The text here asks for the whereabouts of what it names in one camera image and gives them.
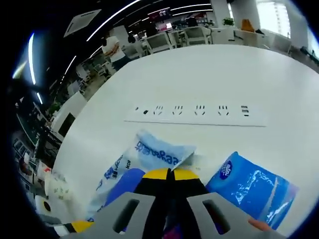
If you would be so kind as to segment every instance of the hand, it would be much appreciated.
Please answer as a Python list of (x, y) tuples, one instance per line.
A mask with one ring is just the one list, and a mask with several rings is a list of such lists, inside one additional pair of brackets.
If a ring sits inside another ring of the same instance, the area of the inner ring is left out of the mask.
[(250, 218), (248, 220), (249, 224), (253, 225), (255, 228), (258, 228), (259, 230), (262, 230), (262, 231), (270, 231), (272, 230), (270, 226), (268, 226), (267, 223), (264, 223), (264, 222), (260, 222), (256, 219), (253, 219), (253, 218)]

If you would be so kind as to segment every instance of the ceiling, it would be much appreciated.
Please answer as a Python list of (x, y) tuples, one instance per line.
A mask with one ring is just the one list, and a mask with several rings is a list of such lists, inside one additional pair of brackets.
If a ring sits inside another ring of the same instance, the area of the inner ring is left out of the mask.
[[(107, 22), (88, 42), (88, 37), (110, 16), (133, 2), (133, 0), (64, 0), (44, 1), (37, 5), (31, 21), (31, 29), (35, 32), (34, 45), (41, 48), (37, 51), (41, 63), (42, 86), (48, 88), (55, 80), (60, 80), (76, 55), (72, 66), (87, 59), (99, 46), (100, 38), (114, 26), (129, 26), (144, 19), (147, 14), (162, 8), (210, 3), (210, 0), (140, 0), (128, 7)], [(208, 9), (211, 6), (197, 6), (187, 10)], [(101, 9), (85, 28), (63, 37), (74, 16), (92, 10)], [(179, 9), (174, 13), (187, 11)]]

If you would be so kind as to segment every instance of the desk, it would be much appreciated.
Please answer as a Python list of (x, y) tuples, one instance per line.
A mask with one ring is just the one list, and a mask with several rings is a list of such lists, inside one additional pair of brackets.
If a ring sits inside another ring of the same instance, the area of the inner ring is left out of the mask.
[[(297, 197), (278, 228), (290, 235), (319, 196), (318, 79), (315, 71), (292, 58), (238, 45), (196, 45), (128, 63), (87, 103), (58, 152), (53, 169), (65, 176), (74, 191), (70, 210), (77, 219), (85, 216), (104, 172), (144, 128), (173, 144), (196, 145), (196, 154), (209, 159), (200, 166), (208, 176), (238, 151), (297, 185)], [(268, 115), (268, 125), (124, 122), (127, 112), (142, 101), (194, 104), (207, 100), (253, 102)]]

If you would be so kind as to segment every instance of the window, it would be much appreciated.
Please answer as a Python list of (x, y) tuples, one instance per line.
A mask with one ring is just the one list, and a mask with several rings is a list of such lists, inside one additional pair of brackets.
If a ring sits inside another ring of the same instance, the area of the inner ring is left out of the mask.
[(228, 4), (228, 10), (229, 10), (229, 15), (232, 19), (234, 19), (233, 11), (231, 10), (231, 5), (230, 3)]
[(256, 0), (260, 27), (290, 38), (286, 6), (279, 1)]

